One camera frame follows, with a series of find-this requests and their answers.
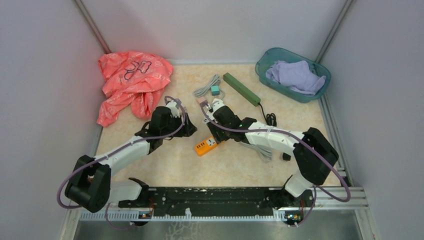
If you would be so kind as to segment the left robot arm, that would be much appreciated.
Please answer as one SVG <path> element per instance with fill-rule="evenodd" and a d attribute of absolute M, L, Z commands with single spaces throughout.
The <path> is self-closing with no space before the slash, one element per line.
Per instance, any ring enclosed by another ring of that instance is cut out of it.
<path fill-rule="evenodd" d="M 140 131 L 121 146 L 90 157 L 81 156 L 61 187 L 64 195 L 91 213 L 110 203 L 131 201 L 138 207 L 149 203 L 149 186 L 136 178 L 112 181 L 112 177 L 133 162 L 158 149 L 166 138 L 190 137 L 197 127 L 188 114 L 175 107 L 159 106 Z"/>

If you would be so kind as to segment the orange power strip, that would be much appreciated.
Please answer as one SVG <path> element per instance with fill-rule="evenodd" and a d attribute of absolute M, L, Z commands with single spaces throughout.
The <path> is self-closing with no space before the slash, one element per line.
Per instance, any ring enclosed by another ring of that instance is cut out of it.
<path fill-rule="evenodd" d="M 214 150 L 218 145 L 219 143 L 211 135 L 195 145 L 194 150 L 199 157 L 202 157 Z"/>

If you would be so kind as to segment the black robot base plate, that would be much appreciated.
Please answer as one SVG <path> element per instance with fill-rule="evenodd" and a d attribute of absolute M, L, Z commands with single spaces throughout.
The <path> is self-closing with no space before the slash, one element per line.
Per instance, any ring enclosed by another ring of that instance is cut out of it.
<path fill-rule="evenodd" d="M 281 208 L 311 207 L 313 192 L 293 197 L 281 187 L 151 187 L 120 208 L 148 208 L 155 217 L 179 217 L 189 209 L 194 217 L 267 217 Z"/>

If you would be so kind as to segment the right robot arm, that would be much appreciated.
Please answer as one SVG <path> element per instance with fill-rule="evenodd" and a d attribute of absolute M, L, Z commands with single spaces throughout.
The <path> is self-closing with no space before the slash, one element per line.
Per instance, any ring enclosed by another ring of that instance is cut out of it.
<path fill-rule="evenodd" d="M 265 147 L 296 161 L 297 171 L 287 179 L 281 190 L 281 199 L 287 206 L 295 206 L 306 190 L 321 186 L 330 173 L 342 179 L 334 167 L 339 154 L 316 128 L 288 131 L 255 118 L 240 119 L 222 102 L 213 107 L 203 103 L 201 111 L 209 127 L 216 130 L 220 138 Z"/>

